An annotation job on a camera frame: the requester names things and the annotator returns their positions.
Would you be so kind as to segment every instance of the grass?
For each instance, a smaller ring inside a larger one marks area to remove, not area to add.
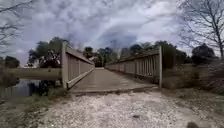
[[[37,80],[58,80],[61,78],[60,68],[14,68],[7,69],[7,72],[18,78]]]
[[[47,111],[50,105],[69,98],[63,88],[50,89],[48,96],[32,95],[16,99],[0,105],[1,128],[37,127],[40,124],[41,114]]]
[[[180,106],[197,107],[200,110],[213,112],[224,116],[224,96],[213,94],[196,88],[166,90],[162,93],[168,97],[179,99],[177,104]]]

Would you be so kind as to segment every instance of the pond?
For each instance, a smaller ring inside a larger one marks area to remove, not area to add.
[[[35,86],[38,86],[39,82],[40,80],[19,79],[19,82],[16,85],[1,89],[1,99],[31,96],[33,92],[28,84],[34,83]]]

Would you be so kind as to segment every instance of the bare tree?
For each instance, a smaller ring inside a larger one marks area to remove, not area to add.
[[[20,19],[24,9],[30,8],[35,0],[3,0],[0,2],[0,53],[6,52],[9,39],[18,35],[22,27]]]
[[[206,43],[224,59],[224,0],[185,0],[181,9],[182,43],[191,47]]]

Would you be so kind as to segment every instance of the cloudy sky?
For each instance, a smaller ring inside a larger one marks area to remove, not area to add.
[[[76,47],[121,47],[136,42],[167,40],[177,44],[177,0],[38,0],[23,19],[13,56],[26,63],[28,50],[55,36]]]

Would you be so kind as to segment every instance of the gravel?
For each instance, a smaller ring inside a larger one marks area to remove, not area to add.
[[[223,122],[206,118],[176,104],[160,92],[73,96],[51,106],[39,128],[186,128],[189,122],[219,128]]]

